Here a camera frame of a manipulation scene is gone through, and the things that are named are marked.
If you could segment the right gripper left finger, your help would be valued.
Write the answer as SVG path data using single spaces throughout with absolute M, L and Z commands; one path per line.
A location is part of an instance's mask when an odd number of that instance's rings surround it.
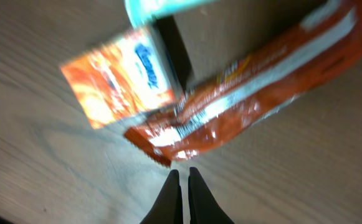
M 183 201 L 177 170 L 169 172 L 158 197 L 141 224 L 183 224 Z

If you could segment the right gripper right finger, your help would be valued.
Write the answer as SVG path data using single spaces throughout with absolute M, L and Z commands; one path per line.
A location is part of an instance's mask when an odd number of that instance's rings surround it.
M 216 202 L 197 168 L 189 169 L 188 201 L 190 224 L 234 224 Z

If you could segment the red Top snack bar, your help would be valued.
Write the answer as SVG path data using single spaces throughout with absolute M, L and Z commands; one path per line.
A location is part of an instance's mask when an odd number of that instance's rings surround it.
M 168 167 L 223 145 L 361 57 L 362 1 L 327 1 L 124 137 Z

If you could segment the small orange carton box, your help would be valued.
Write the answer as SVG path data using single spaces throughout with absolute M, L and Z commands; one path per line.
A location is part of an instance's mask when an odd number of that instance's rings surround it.
M 174 17 L 132 28 L 60 66 L 90 125 L 100 129 L 173 105 L 191 62 Z

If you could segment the light blue wipes pack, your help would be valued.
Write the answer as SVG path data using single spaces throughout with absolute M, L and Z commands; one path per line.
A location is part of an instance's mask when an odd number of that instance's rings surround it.
M 124 0 L 132 27 L 137 28 L 214 0 Z

